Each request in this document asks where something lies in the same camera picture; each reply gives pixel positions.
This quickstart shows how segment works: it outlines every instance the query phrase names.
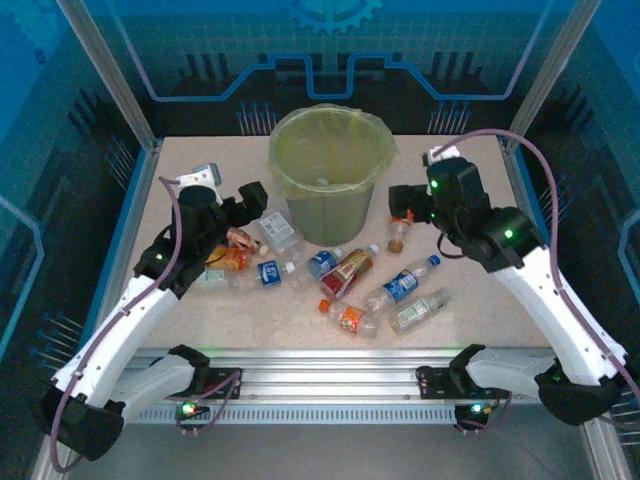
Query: metal floor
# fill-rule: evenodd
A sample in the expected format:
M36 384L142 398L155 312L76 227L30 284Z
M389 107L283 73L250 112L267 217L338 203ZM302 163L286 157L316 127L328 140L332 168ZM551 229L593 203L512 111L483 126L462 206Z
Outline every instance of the metal floor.
M542 407L515 406L496 430L451 426L221 425L196 438L131 425L73 480L589 479L580 430Z

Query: orange bottle cap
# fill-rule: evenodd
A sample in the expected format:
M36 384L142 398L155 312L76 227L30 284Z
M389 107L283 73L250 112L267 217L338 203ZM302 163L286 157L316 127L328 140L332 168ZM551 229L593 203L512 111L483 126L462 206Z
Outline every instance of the orange bottle cap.
M331 302L329 302L329 300L324 298L320 302L320 305L318 305L318 309L320 309L321 312L327 312L329 310L329 305L331 305Z

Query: plastic bag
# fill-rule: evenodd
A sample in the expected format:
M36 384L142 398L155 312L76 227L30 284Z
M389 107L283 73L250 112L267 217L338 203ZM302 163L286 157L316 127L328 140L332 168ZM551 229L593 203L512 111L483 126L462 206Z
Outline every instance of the plastic bag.
M331 104L302 108L271 134L269 167L290 200L360 193L387 171L398 153L375 115Z

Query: trash can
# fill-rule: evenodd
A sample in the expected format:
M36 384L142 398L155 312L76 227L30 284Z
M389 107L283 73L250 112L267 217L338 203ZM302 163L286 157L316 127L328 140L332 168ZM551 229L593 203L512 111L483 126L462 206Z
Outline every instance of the trash can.
M378 117L336 105L291 112L269 143L269 166L291 219L311 243L331 247L362 230L373 187L398 153Z

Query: gear logo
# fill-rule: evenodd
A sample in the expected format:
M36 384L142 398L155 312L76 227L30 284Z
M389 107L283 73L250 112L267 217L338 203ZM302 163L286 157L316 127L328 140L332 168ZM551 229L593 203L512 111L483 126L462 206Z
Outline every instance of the gear logo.
M382 7L381 0L287 0L289 18L300 27L311 27L314 33L336 31L347 33L359 28L362 19L371 20L373 9Z

